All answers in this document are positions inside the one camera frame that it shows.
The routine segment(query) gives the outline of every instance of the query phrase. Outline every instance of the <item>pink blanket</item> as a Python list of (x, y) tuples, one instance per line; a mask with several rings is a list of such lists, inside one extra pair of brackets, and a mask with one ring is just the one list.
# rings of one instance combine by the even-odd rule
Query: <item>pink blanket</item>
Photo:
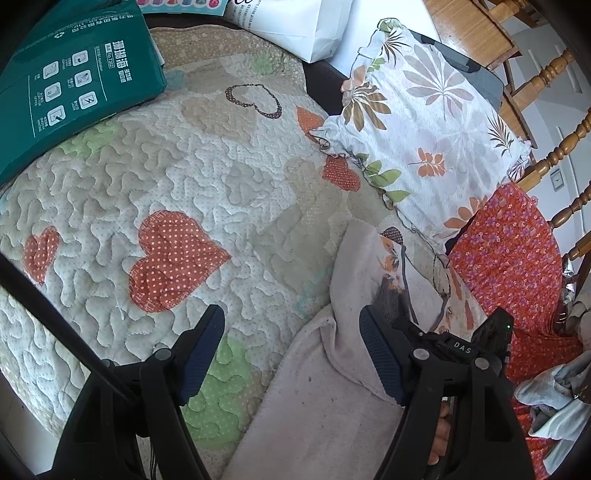
[[(419, 325), (436, 327), (442, 298), (408, 261), (405, 273)], [(400, 245), (351, 220), (335, 262), (332, 303), (296, 336), (223, 480), (373, 477), (402, 415), (359, 333), (359, 312), (384, 276), (403, 288)], [(452, 296), (450, 303), (461, 301)]]

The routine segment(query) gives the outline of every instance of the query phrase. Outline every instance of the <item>wooden spindle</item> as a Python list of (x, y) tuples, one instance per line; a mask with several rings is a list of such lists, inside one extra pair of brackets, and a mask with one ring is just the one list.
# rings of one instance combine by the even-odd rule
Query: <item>wooden spindle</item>
[(591, 252), (591, 232), (587, 233), (581, 240), (579, 240), (567, 254), (570, 261), (577, 260), (580, 257)]
[(574, 60), (573, 54), (567, 48), (562, 52), (560, 57), (556, 57), (550, 62), (550, 64), (543, 68), (538, 75), (532, 77), (532, 79), (524, 83), (517, 89), (513, 95), (513, 100), (519, 108), (523, 111), (525, 107), (536, 100), (542, 90), (552, 82), (556, 77), (566, 70), (567, 65)]
[(591, 200), (591, 181), (587, 188), (581, 192), (581, 195), (573, 200), (570, 206), (563, 208), (556, 215), (552, 217), (552, 220), (548, 222), (551, 229), (558, 228), (560, 225), (564, 225), (566, 221), (571, 218), (575, 212), (578, 212), (583, 205), (587, 205)]
[(577, 146), (580, 140), (584, 139), (587, 134), (591, 132), (591, 108), (587, 111), (587, 115), (583, 121), (577, 125), (573, 133), (567, 135), (562, 142), (546, 158), (537, 162), (533, 168), (526, 170), (525, 176), (517, 183), (517, 185), (524, 191), (528, 192), (535, 187), (544, 175), (546, 175), (552, 167), (555, 167), (560, 160), (566, 155), (570, 154)]
[(497, 22), (503, 23), (508, 18), (518, 14), (522, 8), (527, 7), (527, 0), (505, 0), (489, 10), (492, 18)]

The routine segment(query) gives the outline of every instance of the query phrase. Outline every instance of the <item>orange polka dot heart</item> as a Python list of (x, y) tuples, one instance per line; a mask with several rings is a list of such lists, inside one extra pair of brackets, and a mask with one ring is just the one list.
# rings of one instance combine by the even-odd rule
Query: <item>orange polka dot heart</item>
[(31, 235), (27, 238), (22, 253), (22, 264), (39, 285), (45, 284), (47, 269), (56, 257), (60, 240), (60, 234), (54, 226), (48, 226), (40, 236)]
[(145, 312), (176, 307), (230, 260), (183, 212), (154, 212), (142, 222), (138, 236), (148, 256), (129, 273), (129, 295)]

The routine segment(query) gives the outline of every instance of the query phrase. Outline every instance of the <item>quilted bedspread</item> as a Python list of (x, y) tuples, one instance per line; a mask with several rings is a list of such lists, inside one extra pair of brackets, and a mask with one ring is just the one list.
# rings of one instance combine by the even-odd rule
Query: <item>quilted bedspread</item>
[[(440, 328), (469, 336), (484, 314), (344, 158), (319, 151), (307, 132), (325, 114), (295, 57), (222, 27), (152, 33), (167, 91), (30, 165), (0, 202), (0, 249), (120, 364), (222, 306), (226, 333), (183, 408), (215, 478), (294, 335), (329, 302), (350, 219), (403, 236), (419, 272), (452, 293)], [(4, 291), (0, 369), (59, 436), (88, 372)]]

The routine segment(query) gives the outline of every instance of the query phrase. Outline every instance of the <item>red floral fabric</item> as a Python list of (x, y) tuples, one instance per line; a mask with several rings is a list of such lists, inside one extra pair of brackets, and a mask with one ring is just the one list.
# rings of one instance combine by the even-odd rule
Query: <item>red floral fabric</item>
[[(553, 332), (562, 285), (560, 251), (536, 202), (516, 184), (496, 190), (449, 258), (487, 315), (497, 306), (513, 315), (515, 328), (506, 375), (516, 385), (582, 353), (577, 338)], [(548, 473), (542, 460), (553, 441), (529, 437), (529, 407), (514, 400), (514, 410), (536, 478), (544, 479)]]
[(147, 257), (129, 273), (129, 295), (145, 312), (170, 310), (215, 272), (230, 255), (183, 212), (160, 210), (139, 227)]

